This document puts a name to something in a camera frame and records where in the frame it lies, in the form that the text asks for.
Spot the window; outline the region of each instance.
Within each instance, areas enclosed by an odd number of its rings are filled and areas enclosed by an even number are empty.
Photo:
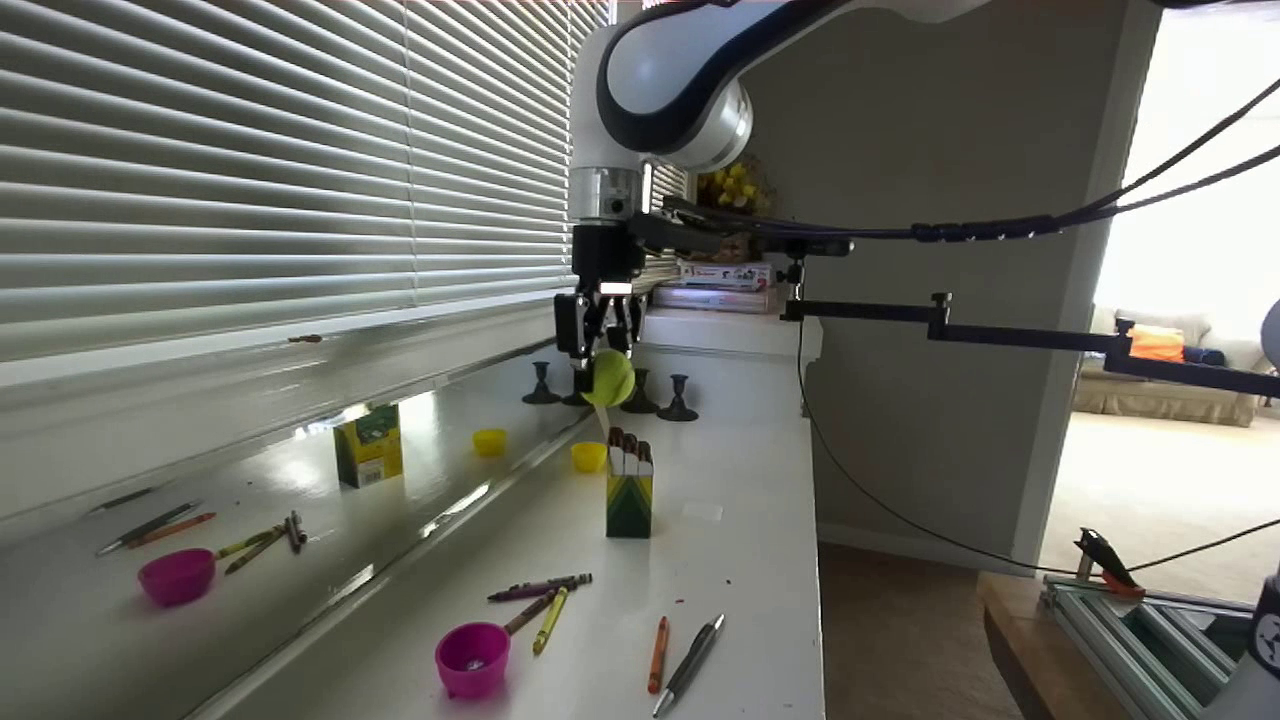
[[[105,414],[134,403],[198,430],[121,466],[85,459],[91,486],[404,382],[331,374],[376,345],[448,327],[492,354],[541,335],[529,317],[571,285],[571,52],[604,17],[604,0],[0,2],[0,450],[31,424],[75,443],[73,418],[106,443]],[[310,374],[276,374],[308,390],[259,414],[263,361]],[[8,485],[43,485],[49,459],[23,472]]]

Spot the floor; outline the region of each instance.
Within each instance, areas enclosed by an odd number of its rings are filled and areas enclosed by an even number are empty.
[[[1129,563],[1280,517],[1280,418],[1207,429],[1070,414],[1039,563],[1076,563],[1079,522]],[[825,549],[830,720],[1019,715],[983,640],[977,571]],[[1280,563],[1280,527],[1141,571],[1152,593],[1253,604]]]

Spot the white countertop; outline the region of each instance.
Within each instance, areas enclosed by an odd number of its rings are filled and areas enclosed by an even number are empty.
[[[619,414],[655,447],[651,541],[604,537],[604,474],[571,474],[565,456],[522,474],[427,557],[401,563],[388,583],[310,640],[235,702],[207,715],[465,715],[465,720],[625,720],[649,715],[651,626],[673,620],[669,670],[690,633],[728,626],[673,715],[815,720],[825,715],[825,637],[812,508],[812,447],[798,418],[796,361],[766,327],[766,351],[721,324],[724,347],[681,351],[681,321],[643,354],[655,398],[662,374],[688,370],[694,424]],[[505,622],[522,604],[484,595],[517,580],[590,571],[571,593],[549,650],[529,650],[535,622],[513,640],[506,687],[481,702],[444,694],[430,648],[467,620]]]

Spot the magenta cup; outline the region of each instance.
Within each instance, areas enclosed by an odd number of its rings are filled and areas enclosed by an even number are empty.
[[[436,643],[436,666],[450,700],[505,687],[513,637],[500,622],[459,622]]]
[[[216,557],[207,549],[185,549],[156,557],[134,571],[147,599],[158,608],[190,604],[211,588]]]

